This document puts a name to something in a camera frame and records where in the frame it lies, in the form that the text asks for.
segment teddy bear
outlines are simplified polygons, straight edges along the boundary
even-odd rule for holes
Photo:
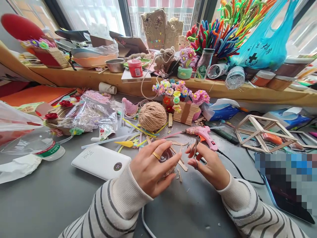
[[[175,61],[175,58],[172,57],[175,54],[175,48],[172,46],[170,49],[161,49],[159,53],[162,55],[155,57],[156,65],[153,68],[157,73],[167,73],[172,62]]]

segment red foam ball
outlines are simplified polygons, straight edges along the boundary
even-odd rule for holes
[[[1,17],[1,24],[6,31],[18,40],[38,40],[44,32],[29,19],[17,14],[6,13]]]

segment gray table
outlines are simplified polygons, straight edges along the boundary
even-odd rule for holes
[[[136,97],[128,97],[138,102]],[[187,126],[173,122],[173,132]],[[115,137],[125,135],[128,127],[120,128]],[[169,129],[163,130],[160,137]],[[71,166],[81,153],[81,146],[90,144],[98,132],[74,136],[63,144],[65,155],[52,162],[42,161],[37,170],[24,178],[0,185],[0,237],[56,238],[72,221],[85,213],[103,180]],[[235,146],[211,133],[219,149],[239,167],[245,178],[261,182],[254,162],[245,149]],[[193,143],[194,137],[180,135],[177,141]],[[112,142],[103,146],[115,149]],[[137,149],[122,150],[133,158]],[[0,155],[0,163],[8,163],[17,156]],[[238,177],[233,164],[219,155],[225,167]],[[171,186],[145,207],[145,221],[156,237],[240,237],[226,214],[220,196],[205,178],[192,167],[187,172],[178,165],[183,183],[175,179]],[[266,186],[254,185],[264,202],[273,206]],[[310,225],[290,215],[310,237],[315,237],[317,225]],[[150,237],[139,219],[134,237]]]

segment pink glue gun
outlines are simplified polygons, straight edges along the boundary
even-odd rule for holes
[[[187,128],[185,131],[183,131],[184,133],[186,132],[189,135],[200,135],[202,136],[209,148],[212,151],[217,151],[218,150],[218,146],[216,145],[216,143],[213,141],[213,139],[209,136],[209,132],[210,132],[210,128],[208,126],[204,126],[204,127],[190,127]]]

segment glass bottle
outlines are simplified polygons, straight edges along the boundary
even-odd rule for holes
[[[195,81],[198,81],[198,82],[205,81],[214,52],[215,52],[215,49],[203,49],[201,58],[198,62],[196,74],[194,77]]]

